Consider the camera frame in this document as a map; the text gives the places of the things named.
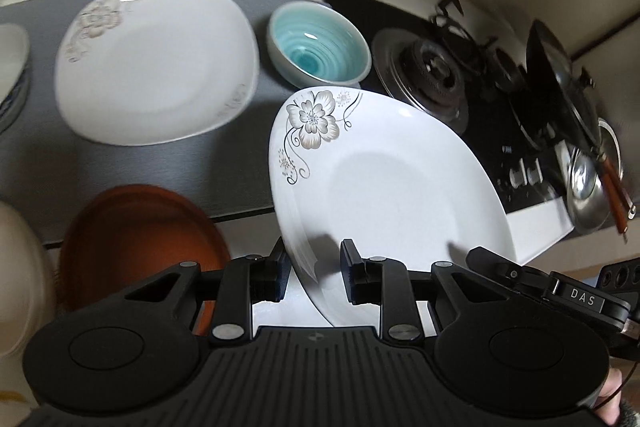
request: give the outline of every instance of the pan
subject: pan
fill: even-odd
[[[616,228],[626,242],[627,219],[635,216],[636,207],[604,152],[598,117],[573,78],[571,60],[556,36],[539,20],[534,21],[529,31],[527,71],[529,85],[542,99],[554,130],[595,160]]]

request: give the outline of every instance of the metal screw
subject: metal screw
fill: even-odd
[[[244,335],[244,328],[237,324],[220,324],[213,328],[211,333],[221,341],[233,341]]]
[[[389,336],[396,341],[412,341],[420,336],[420,330],[411,324],[396,324],[389,328]]]

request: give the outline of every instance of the flower design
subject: flower design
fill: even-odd
[[[340,136],[340,129],[335,123],[332,112],[335,100],[331,91],[309,93],[309,98],[300,105],[287,105],[289,123],[299,129],[298,139],[305,149],[317,149],[324,140],[331,142]]]
[[[347,105],[350,100],[351,100],[351,97],[349,96],[348,91],[341,91],[338,93],[338,96],[335,97],[335,103],[338,105],[338,107]]]
[[[287,105],[288,118],[282,148],[278,150],[278,162],[282,175],[289,185],[295,185],[299,178],[307,179],[311,172],[306,160],[299,154],[302,149],[318,149],[322,142],[331,142],[340,136],[338,124],[342,122],[347,132],[351,128],[351,115],[362,101],[362,93],[358,92],[353,101],[348,90],[334,96],[329,90],[300,93],[293,103]],[[335,113],[337,105],[346,107]]]
[[[118,0],[95,0],[89,3],[76,18],[76,31],[66,45],[69,62],[77,62],[89,50],[83,42],[95,39],[122,22]]]

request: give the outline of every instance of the black cable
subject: black cable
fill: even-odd
[[[599,404],[597,404],[596,407],[593,408],[593,410],[598,410],[600,407],[602,407],[603,405],[606,405],[607,403],[609,403],[611,400],[613,400],[613,398],[620,392],[622,391],[622,388],[626,385],[626,383],[629,381],[629,379],[633,376],[634,371],[636,370],[636,367],[638,367],[638,362],[636,362],[634,364],[634,367],[631,368],[631,371],[629,371],[629,374],[626,375],[625,380],[623,380],[623,382],[620,384],[620,387],[617,388],[613,393],[611,393],[609,396],[606,397],[606,399],[604,399],[603,401],[601,401]]]

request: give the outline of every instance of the floral plate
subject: floral plate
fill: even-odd
[[[254,31],[232,0],[94,0],[62,39],[56,100],[81,136],[162,143],[233,120],[258,71]]]
[[[515,251],[495,189],[465,143],[428,114],[347,87],[300,90],[280,109],[269,148],[271,192],[287,251],[315,306],[334,326],[379,324],[353,306],[339,245],[429,271],[482,246]],[[433,331],[426,306],[420,314]]]

